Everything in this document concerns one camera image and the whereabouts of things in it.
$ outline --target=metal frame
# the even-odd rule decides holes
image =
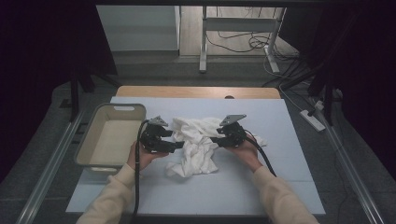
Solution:
[[[334,149],[338,160],[343,166],[344,172],[350,182],[355,193],[358,195],[359,201],[361,202],[361,206],[366,213],[368,219],[371,223],[381,223],[384,224],[385,221],[382,218],[378,207],[375,204],[373,197],[370,194],[370,191],[367,189],[361,177],[353,165],[352,160],[349,158],[349,155],[346,152],[344,145],[342,144],[338,134],[336,133],[333,126],[329,124],[326,120],[325,116],[322,113],[318,113],[320,121],[324,123],[326,127],[326,134],[329,137],[329,141],[332,144],[332,148]]]
[[[282,7],[277,14],[276,19],[260,19],[260,18],[216,18],[206,16],[206,7],[203,7],[202,17],[202,42],[201,54],[199,61],[200,73],[206,72],[206,32],[207,31],[234,31],[234,32],[263,32],[271,33],[271,38],[264,47],[266,57],[271,66],[272,72],[279,74],[279,67],[274,59],[274,45],[279,33],[279,28],[285,15],[285,8]]]
[[[47,163],[46,168],[35,184],[35,188],[33,189],[32,194],[27,200],[25,206],[23,207],[20,216],[18,217],[17,224],[22,223],[32,223],[35,219],[35,215],[40,208],[41,203],[43,202],[48,189],[50,188],[50,184],[52,183],[53,178],[58,172],[59,166],[64,158],[64,154],[66,153],[72,139],[73,135],[78,129],[78,125],[81,122],[81,119],[86,110],[86,104],[89,102],[89,98],[82,99],[82,107],[81,110],[77,113],[75,119],[67,125],[64,130],[64,134],[62,135],[61,140],[58,143],[58,146],[53,151],[51,157],[49,158],[49,162]]]

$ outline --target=crumpled towel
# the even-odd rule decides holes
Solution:
[[[185,141],[182,148],[184,157],[181,164],[169,162],[166,165],[168,175],[178,174],[182,177],[190,177],[198,174],[210,174],[219,168],[212,161],[214,149],[218,144],[213,143],[210,137],[224,137],[219,134],[217,128],[222,119],[184,119],[174,118],[174,138],[176,141]],[[266,143],[255,135],[261,147]]]

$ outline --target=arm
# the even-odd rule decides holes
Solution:
[[[120,216],[131,203],[134,192],[134,149],[116,175],[108,177],[108,183],[99,196],[88,206],[86,212],[78,219],[77,223],[119,223]],[[164,157],[168,153],[148,153],[140,145],[140,170],[146,168],[152,160]]]
[[[257,148],[245,141],[239,147],[227,147],[254,173],[260,201],[274,223],[318,223],[285,180],[275,177],[257,158]]]

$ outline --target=wall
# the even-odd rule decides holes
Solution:
[[[179,7],[97,6],[112,51],[178,50]]]

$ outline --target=electrical cable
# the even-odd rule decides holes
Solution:
[[[238,36],[242,36],[242,35],[251,35],[251,34],[262,34],[262,32],[250,32],[250,33],[243,33],[240,35],[229,35],[229,36],[222,36],[220,34],[220,32],[218,31],[219,37],[224,38],[224,39],[228,39],[228,38],[234,38],[234,37],[238,37]]]
[[[221,8],[220,8],[220,7],[216,7],[216,17],[219,16],[219,12],[220,12],[220,14],[221,14],[220,16],[222,17]],[[219,37],[221,37],[221,38],[228,39],[228,38],[238,37],[238,36],[241,36],[241,35],[250,35],[250,33],[245,33],[245,34],[240,34],[240,35],[222,36],[222,35],[220,34],[220,31],[218,31],[218,35],[219,35]]]
[[[257,150],[260,152],[260,154],[262,154],[262,158],[265,160],[265,163],[267,164],[268,170],[270,170],[271,174],[276,176],[275,171],[272,168],[271,163],[270,163],[270,161],[267,158],[267,155],[265,155],[264,150],[262,150],[262,148],[259,146],[259,144],[257,144],[257,142],[255,142],[254,140],[250,139],[249,137],[245,137],[245,140],[247,140],[249,143],[251,143],[254,147],[257,148]]]
[[[260,7],[259,16],[257,16],[257,18],[259,18],[261,14],[262,14],[262,7]]]
[[[132,220],[136,218],[137,210],[139,208],[139,177],[140,177],[140,135],[142,133],[143,126],[148,123],[149,120],[145,119],[139,127],[137,132],[136,145],[134,148],[134,212],[132,214]]]
[[[257,142],[257,139],[254,137],[253,133],[251,133],[250,131],[248,131],[248,130],[246,130],[246,129],[245,129],[245,132],[246,132],[246,133],[249,133],[249,134],[251,135],[251,137],[254,139],[254,141]]]
[[[286,69],[286,71],[285,71],[282,75],[279,75],[279,74],[275,74],[275,73],[272,73],[272,72],[268,71],[268,69],[265,67],[265,60],[267,60],[267,57],[264,58],[264,70],[265,70],[269,75],[275,76],[276,78],[273,78],[273,79],[271,79],[271,80],[268,80],[268,81],[264,82],[264,83],[262,84],[262,87],[265,87],[265,86],[268,85],[269,83],[274,82],[274,81],[277,81],[277,80],[279,80],[280,78],[282,78],[282,81],[281,81],[280,83],[282,83],[284,79],[290,79],[290,77],[294,76],[294,74],[293,74],[294,71],[295,71],[295,70],[300,66],[300,64],[301,64],[301,62],[300,62],[300,64],[297,65],[297,67],[293,68],[293,70],[292,70],[288,75],[286,75],[286,74],[289,72],[289,70],[291,69],[292,65],[297,61],[297,59],[294,59],[294,61],[289,65],[289,67]]]
[[[274,18],[275,14],[276,14],[276,9],[277,9],[277,7],[274,8],[273,18]]]
[[[224,47],[224,46],[222,46],[222,45],[214,44],[212,41],[210,41],[210,39],[209,39],[209,37],[208,37],[207,35],[206,35],[206,39],[207,39],[207,41],[208,41],[210,44],[212,44],[212,45],[214,45],[214,46],[217,46],[217,47],[220,47],[220,48],[223,48],[223,49],[227,49],[227,50],[229,50],[229,51],[236,52],[236,53],[245,53],[245,52],[250,52],[250,51],[253,51],[253,50],[254,50],[254,48],[253,48],[253,49],[246,49],[246,50],[229,49],[229,48]]]
[[[247,14],[245,15],[244,18],[246,18],[248,16],[248,14],[250,14],[250,12],[251,12],[250,17],[253,17],[253,7],[245,7],[245,10],[247,10]]]
[[[280,91],[283,93],[283,95],[285,95],[286,98],[287,98],[293,105],[295,105],[300,111],[303,111],[299,106],[297,106],[297,104],[295,104],[295,103],[289,98],[289,96],[288,96],[285,92],[283,92],[283,90],[282,90],[282,85],[279,85],[279,89],[280,89]]]
[[[295,66],[289,73],[287,76],[283,77],[280,82],[277,84],[276,88],[279,89],[279,86],[285,81],[285,79],[287,78],[291,78],[291,76],[294,74],[294,72],[297,70],[297,68],[300,67],[300,65],[303,63],[303,61],[299,61],[299,63],[297,64],[297,66]]]
[[[266,38],[267,40],[264,42],[264,41],[261,41],[258,38]],[[268,44],[268,41],[269,41],[270,38],[271,38],[271,34],[269,34],[268,36],[265,36],[265,35],[253,35],[253,32],[252,32],[251,33],[251,38],[248,40],[248,44],[250,45],[251,48],[263,49]]]
[[[294,94],[296,94],[297,96],[299,96],[300,98],[302,98],[309,106],[311,106],[311,107],[315,110],[315,107],[314,107],[313,105],[311,105],[311,103],[309,103],[309,101],[306,100],[301,94],[299,94],[299,93],[297,93],[297,92],[295,92],[295,91],[293,91],[293,90],[290,90],[290,91],[292,91]]]
[[[287,60],[293,60],[293,59],[301,59],[302,57],[299,55],[298,51],[294,51],[293,55],[284,55],[282,54],[278,49],[277,49],[277,45],[274,45],[274,56],[277,57],[279,60],[281,61],[287,61]]]
[[[335,151],[335,153],[338,152],[339,149],[340,149],[341,147],[343,147],[344,144],[345,144],[345,142],[344,142],[344,140],[345,140],[344,131],[343,131],[343,128],[342,128],[342,126],[341,126],[341,124],[340,124],[339,116],[340,116],[340,115],[338,114],[338,110],[335,109],[335,119],[337,120],[337,124],[338,124],[339,127],[340,127],[340,128],[339,128],[339,131],[340,131],[340,133],[341,133],[341,146],[337,148],[337,150]],[[344,205],[344,203],[347,201],[347,198],[349,197],[349,193],[348,193],[348,191],[347,191],[346,182],[345,182],[344,178],[341,176],[340,170],[339,170],[339,169],[337,168],[337,166],[336,166],[336,161],[337,161],[337,155],[334,154],[334,167],[335,167],[335,169],[337,170],[337,173],[338,173],[338,175],[340,176],[340,178],[341,178],[341,180],[342,180],[342,182],[343,182],[343,188],[344,188],[344,191],[346,192],[345,198],[343,199],[343,201],[340,202],[340,204],[338,205],[338,209],[337,209],[337,210],[338,210],[338,211],[337,211],[337,223],[340,223],[340,211],[341,211],[341,208],[342,208],[342,206]]]

